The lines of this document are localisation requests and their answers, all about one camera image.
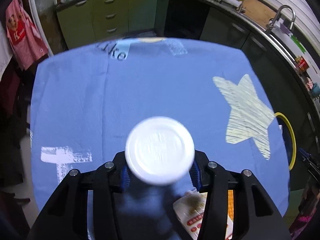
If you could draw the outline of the red tin can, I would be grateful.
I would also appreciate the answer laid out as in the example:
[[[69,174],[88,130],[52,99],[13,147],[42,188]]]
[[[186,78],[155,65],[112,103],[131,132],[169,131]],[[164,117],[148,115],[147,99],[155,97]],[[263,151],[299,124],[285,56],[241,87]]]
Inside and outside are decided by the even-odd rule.
[[[300,73],[306,72],[306,70],[309,68],[309,65],[304,59],[304,57],[298,56],[296,57],[295,61],[296,61],[296,68]]]

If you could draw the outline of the white supplement bottle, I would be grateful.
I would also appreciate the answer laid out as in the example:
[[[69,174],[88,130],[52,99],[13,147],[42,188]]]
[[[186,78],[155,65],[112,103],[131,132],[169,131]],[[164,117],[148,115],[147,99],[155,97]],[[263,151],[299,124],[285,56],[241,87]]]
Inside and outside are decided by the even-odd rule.
[[[147,118],[129,133],[125,160],[130,171],[150,185],[170,185],[187,174],[195,159],[189,131],[178,121],[165,117]]]

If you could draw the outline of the orange white snack bag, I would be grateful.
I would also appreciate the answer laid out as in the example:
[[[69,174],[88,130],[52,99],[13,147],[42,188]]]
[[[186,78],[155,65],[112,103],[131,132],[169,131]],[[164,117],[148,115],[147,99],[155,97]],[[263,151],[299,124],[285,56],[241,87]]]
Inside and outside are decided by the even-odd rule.
[[[197,190],[187,191],[183,197],[173,203],[173,209],[184,229],[192,239],[197,239],[200,233],[207,193]],[[228,190],[228,215],[225,239],[233,237],[234,194]]]

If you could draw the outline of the green kitchen cabinets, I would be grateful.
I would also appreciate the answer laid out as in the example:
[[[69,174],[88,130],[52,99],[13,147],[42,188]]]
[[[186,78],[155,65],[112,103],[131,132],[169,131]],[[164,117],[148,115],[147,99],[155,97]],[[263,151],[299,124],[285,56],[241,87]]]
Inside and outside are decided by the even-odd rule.
[[[68,49],[155,28],[158,0],[82,0],[57,12]]]

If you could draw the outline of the red checkered apron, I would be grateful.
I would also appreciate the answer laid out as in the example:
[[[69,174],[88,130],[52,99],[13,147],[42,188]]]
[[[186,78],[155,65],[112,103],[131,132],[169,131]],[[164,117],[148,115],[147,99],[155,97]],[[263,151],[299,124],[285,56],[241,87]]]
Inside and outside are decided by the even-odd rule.
[[[22,69],[27,70],[48,54],[48,48],[21,0],[12,0],[8,5],[5,24],[11,48]]]

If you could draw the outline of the light blue tablecloth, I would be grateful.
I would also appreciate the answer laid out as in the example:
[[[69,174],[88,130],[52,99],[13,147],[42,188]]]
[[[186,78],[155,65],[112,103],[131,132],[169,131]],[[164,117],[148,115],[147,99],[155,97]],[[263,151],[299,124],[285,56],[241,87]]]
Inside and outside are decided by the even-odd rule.
[[[39,65],[33,87],[36,202],[41,212],[71,170],[90,172],[112,161],[125,153],[136,124],[165,116],[180,122],[195,151],[210,161],[227,171],[250,170],[283,217],[290,175],[274,114],[238,49],[177,38],[131,38],[65,51]],[[129,176],[129,186],[114,194],[121,239],[192,239],[173,209],[187,191],[197,190],[189,172],[163,186],[141,181],[130,169]]]

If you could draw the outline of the yellow-rimmed trash bin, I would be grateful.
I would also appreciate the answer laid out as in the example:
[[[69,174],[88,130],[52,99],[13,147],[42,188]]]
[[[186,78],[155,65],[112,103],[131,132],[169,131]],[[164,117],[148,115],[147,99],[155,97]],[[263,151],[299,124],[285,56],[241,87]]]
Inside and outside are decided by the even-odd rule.
[[[289,162],[289,170],[291,171],[295,165],[296,157],[297,157],[297,144],[296,144],[295,134],[294,134],[293,128],[291,126],[291,123],[289,122],[288,118],[283,113],[276,112],[274,114],[274,116],[276,118],[279,118],[280,120],[282,120],[289,131],[291,145],[292,145],[292,156],[291,156],[291,160]]]

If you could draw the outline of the wooden cutting board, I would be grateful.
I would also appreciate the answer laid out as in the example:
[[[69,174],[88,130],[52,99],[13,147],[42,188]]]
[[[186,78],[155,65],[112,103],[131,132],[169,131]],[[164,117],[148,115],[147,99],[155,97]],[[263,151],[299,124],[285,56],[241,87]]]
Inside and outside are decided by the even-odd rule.
[[[243,0],[242,7],[245,10],[244,15],[264,29],[266,29],[270,19],[276,15],[274,10],[259,0]]]

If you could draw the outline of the white hanging cloth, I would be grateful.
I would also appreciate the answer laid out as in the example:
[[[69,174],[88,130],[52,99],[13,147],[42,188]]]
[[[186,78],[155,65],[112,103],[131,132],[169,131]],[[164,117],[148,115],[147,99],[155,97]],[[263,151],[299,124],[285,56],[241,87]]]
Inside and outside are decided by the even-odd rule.
[[[10,63],[10,60],[13,56],[13,52],[7,38],[7,34],[3,28],[3,25],[0,24],[0,80]]]

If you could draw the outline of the steel kitchen faucet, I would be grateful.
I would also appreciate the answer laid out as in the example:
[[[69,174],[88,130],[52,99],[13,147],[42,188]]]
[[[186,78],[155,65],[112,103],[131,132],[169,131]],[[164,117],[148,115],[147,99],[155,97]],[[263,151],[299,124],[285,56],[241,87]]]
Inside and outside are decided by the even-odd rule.
[[[265,33],[270,34],[271,31],[276,27],[276,23],[283,18],[283,10],[288,9],[289,11],[291,11],[292,17],[289,20],[289,31],[292,31],[295,25],[295,20],[296,20],[296,12],[294,11],[294,9],[292,9],[289,5],[281,5],[279,7],[279,9],[276,12],[276,15],[274,18],[272,18],[271,22],[269,22],[266,25],[266,30]]]

